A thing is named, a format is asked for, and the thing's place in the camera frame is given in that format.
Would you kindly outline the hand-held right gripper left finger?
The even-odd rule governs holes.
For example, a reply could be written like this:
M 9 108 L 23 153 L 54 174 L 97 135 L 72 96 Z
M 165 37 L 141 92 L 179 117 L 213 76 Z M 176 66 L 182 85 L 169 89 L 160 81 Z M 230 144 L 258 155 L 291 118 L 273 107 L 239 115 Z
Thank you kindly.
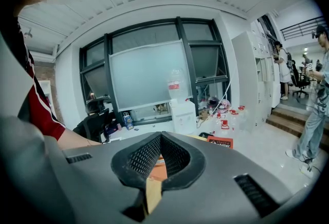
M 114 154 L 111 168 L 122 184 L 139 190 L 161 155 L 161 133 L 155 132 Z

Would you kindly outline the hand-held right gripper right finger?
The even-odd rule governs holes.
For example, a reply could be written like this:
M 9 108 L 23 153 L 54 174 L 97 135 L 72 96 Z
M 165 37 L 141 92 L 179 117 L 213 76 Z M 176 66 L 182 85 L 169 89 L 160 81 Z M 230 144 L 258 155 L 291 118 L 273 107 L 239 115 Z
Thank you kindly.
M 168 132 L 161 133 L 160 153 L 167 171 L 167 179 L 162 182 L 163 191 L 188 188 L 206 168 L 206 158 L 199 149 Z

